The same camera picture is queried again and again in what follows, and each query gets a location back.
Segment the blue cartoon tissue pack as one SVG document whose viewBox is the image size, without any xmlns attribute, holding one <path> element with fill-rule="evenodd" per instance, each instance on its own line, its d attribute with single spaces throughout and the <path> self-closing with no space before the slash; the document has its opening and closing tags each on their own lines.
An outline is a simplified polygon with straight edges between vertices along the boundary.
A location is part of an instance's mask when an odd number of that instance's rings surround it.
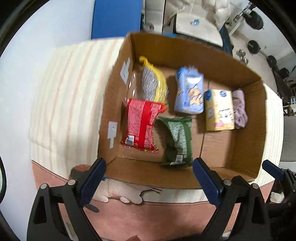
<svg viewBox="0 0 296 241">
<path fill-rule="evenodd" d="M 204 75 L 194 67 L 181 67 L 175 75 L 177 94 L 174 110 L 190 115 L 204 111 Z"/>
</svg>

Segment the striped table cloth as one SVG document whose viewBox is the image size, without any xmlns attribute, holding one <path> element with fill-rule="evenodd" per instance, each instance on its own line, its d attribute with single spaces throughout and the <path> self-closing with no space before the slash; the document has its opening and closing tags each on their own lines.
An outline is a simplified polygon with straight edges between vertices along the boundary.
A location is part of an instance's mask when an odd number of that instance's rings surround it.
<svg viewBox="0 0 296 241">
<path fill-rule="evenodd" d="M 126 134 L 125 100 L 138 98 L 140 56 L 160 68 L 168 84 L 164 116 L 174 111 L 175 72 L 196 67 L 204 87 L 241 88 L 248 123 L 239 130 L 206 131 L 205 114 L 192 117 L 193 157 L 201 157 L 223 178 L 241 175 L 260 186 L 273 178 L 261 168 L 264 160 L 280 163 L 283 115 L 280 99 L 261 78 L 233 57 L 203 44 L 161 35 L 132 33 L 126 38 L 87 41 L 54 51 L 36 93 L 30 139 L 32 160 L 68 178 L 74 166 L 107 163 L 107 183 L 131 190 L 131 201 L 197 202 L 206 199 L 191 168 L 167 168 L 168 131 L 153 128 L 157 153 L 121 145 Z"/>
</svg>

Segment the barbell on floor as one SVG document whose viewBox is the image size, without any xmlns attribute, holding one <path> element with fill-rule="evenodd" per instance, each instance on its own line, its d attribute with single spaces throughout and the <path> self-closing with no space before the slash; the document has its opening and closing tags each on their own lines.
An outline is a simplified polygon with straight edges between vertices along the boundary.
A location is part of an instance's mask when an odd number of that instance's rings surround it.
<svg viewBox="0 0 296 241">
<path fill-rule="evenodd" d="M 292 48 L 289 42 L 278 27 L 260 9 L 255 8 L 254 11 L 262 18 L 263 28 L 255 30 L 246 25 L 246 37 L 258 42 L 265 56 L 274 56 L 280 69 L 287 68 L 289 73 L 291 73 L 294 64 L 290 63 L 289 54 L 292 52 Z"/>
</svg>

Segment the purple cloth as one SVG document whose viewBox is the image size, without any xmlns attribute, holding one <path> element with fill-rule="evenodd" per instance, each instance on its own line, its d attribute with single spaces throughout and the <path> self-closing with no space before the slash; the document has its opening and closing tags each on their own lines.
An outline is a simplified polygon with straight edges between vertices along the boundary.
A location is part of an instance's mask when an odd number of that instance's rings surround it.
<svg viewBox="0 0 296 241">
<path fill-rule="evenodd" d="M 232 102 L 235 128 L 244 128 L 248 122 L 248 116 L 245 110 L 244 92 L 241 89 L 232 92 Z"/>
</svg>

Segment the chrome dumbbell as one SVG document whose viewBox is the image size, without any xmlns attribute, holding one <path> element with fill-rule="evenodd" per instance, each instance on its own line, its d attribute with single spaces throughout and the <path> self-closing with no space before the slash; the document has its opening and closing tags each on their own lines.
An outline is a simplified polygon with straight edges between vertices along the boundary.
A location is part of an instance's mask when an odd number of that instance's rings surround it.
<svg viewBox="0 0 296 241">
<path fill-rule="evenodd" d="M 248 65 L 249 61 L 248 59 L 246 58 L 246 52 L 242 49 L 239 49 L 236 51 L 236 55 L 239 57 L 240 59 L 240 62 L 243 64 L 243 65 Z"/>
</svg>

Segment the yellow steel scrubber sponge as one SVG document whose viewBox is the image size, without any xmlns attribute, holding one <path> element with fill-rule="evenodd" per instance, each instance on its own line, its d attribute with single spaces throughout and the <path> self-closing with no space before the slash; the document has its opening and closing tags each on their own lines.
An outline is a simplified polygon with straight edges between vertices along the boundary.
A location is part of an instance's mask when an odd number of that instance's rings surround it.
<svg viewBox="0 0 296 241">
<path fill-rule="evenodd" d="M 164 73 L 151 64 L 145 56 L 140 56 L 139 62 L 143 64 L 142 99 L 157 103 L 165 103 L 168 93 L 168 85 Z"/>
</svg>

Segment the blue foam mat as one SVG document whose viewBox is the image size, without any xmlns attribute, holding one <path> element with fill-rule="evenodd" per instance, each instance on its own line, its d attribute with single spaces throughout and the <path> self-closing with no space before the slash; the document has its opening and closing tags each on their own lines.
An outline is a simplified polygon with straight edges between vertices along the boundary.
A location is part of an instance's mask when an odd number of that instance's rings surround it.
<svg viewBox="0 0 296 241">
<path fill-rule="evenodd" d="M 94 3 L 92 39 L 124 37 L 140 30 L 142 1 L 97 0 Z"/>
</svg>

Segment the red wipes packet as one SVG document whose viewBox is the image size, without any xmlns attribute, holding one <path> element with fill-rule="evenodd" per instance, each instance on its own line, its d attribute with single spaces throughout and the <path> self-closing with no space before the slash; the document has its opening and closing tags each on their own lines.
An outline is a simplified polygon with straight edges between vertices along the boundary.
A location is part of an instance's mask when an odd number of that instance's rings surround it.
<svg viewBox="0 0 296 241">
<path fill-rule="evenodd" d="M 129 98 L 125 101 L 127 110 L 127 131 L 121 145 L 144 152 L 157 153 L 152 129 L 158 114 L 164 113 L 168 106 L 147 100 Z"/>
</svg>

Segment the white padded chair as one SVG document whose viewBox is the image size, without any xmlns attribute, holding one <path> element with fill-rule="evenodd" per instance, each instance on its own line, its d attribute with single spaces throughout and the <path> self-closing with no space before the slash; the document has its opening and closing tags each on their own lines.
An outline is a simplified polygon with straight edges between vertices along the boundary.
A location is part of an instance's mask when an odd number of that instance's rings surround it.
<svg viewBox="0 0 296 241">
<path fill-rule="evenodd" d="M 212 44 L 216 47 L 223 47 L 223 40 L 217 27 L 206 18 L 193 13 L 178 12 L 163 25 L 165 32 L 175 35 L 182 35 Z"/>
</svg>

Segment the yellow Vinda tissue pack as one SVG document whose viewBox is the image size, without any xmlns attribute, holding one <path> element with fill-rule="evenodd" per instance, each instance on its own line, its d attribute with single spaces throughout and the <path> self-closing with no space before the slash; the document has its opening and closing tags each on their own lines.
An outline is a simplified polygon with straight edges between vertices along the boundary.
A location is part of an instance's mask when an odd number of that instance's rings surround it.
<svg viewBox="0 0 296 241">
<path fill-rule="evenodd" d="M 206 130 L 233 130 L 235 125 L 231 91 L 209 89 L 204 93 L 204 98 Z"/>
</svg>

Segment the green wipes packet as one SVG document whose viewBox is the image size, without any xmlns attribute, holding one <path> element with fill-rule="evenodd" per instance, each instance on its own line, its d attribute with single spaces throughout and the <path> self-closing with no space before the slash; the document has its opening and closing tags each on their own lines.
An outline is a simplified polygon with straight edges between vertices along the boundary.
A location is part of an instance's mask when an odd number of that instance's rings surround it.
<svg viewBox="0 0 296 241">
<path fill-rule="evenodd" d="M 165 162 L 162 166 L 191 167 L 193 162 L 192 152 L 192 118 L 165 118 L 160 116 L 161 121 L 168 129 L 166 137 Z"/>
</svg>

